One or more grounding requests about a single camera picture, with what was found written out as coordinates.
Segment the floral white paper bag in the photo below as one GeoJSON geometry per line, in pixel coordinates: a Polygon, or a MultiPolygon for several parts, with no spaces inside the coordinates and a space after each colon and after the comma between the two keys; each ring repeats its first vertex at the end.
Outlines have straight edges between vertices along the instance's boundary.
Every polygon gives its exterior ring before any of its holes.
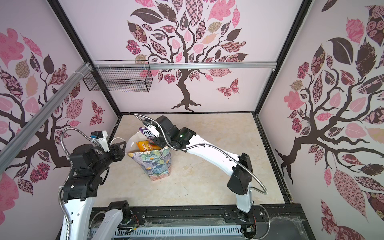
{"type": "Polygon", "coordinates": [[[172,163],[171,148],[165,146],[157,151],[140,152],[136,144],[139,141],[150,140],[141,132],[137,132],[129,140],[126,140],[126,155],[143,169],[151,181],[157,181],[170,176],[172,163]]]}

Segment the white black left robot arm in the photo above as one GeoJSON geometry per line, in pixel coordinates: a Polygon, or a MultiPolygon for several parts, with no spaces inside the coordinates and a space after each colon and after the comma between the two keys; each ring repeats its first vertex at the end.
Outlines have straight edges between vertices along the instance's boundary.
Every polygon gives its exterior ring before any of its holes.
{"type": "Polygon", "coordinates": [[[85,144],[70,154],[73,166],[59,195],[59,203],[64,210],[62,240],[111,240],[118,225],[132,216],[127,201],[112,202],[106,208],[96,233],[90,232],[98,188],[105,183],[110,165],[123,160],[126,145],[125,141],[113,144],[109,152],[105,152],[101,147],[85,144]]]}

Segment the purple Fox's candy bag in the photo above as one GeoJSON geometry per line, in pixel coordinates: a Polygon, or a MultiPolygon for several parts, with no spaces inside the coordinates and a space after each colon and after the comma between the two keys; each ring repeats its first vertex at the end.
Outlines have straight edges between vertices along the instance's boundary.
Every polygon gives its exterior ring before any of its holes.
{"type": "Polygon", "coordinates": [[[146,127],[140,127],[139,131],[149,140],[156,138],[156,136],[146,127]]]}

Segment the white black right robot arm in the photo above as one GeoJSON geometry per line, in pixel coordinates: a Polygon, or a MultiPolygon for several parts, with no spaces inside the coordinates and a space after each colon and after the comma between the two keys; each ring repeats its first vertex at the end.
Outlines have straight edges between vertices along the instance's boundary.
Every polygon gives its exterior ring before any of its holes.
{"type": "Polygon", "coordinates": [[[158,146],[198,156],[226,173],[230,177],[227,188],[236,196],[237,209],[242,213],[250,212],[253,204],[250,183],[255,175],[249,155],[224,151],[188,128],[178,129],[165,116],[147,119],[143,124],[155,136],[158,146]]]}

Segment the yellow snack bag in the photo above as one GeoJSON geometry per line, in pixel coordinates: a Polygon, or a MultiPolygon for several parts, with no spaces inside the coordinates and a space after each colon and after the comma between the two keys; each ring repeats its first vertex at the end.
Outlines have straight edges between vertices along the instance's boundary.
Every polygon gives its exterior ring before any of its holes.
{"type": "Polygon", "coordinates": [[[136,142],[136,144],[140,152],[157,151],[162,149],[162,147],[159,147],[150,141],[139,141],[136,142]]]}

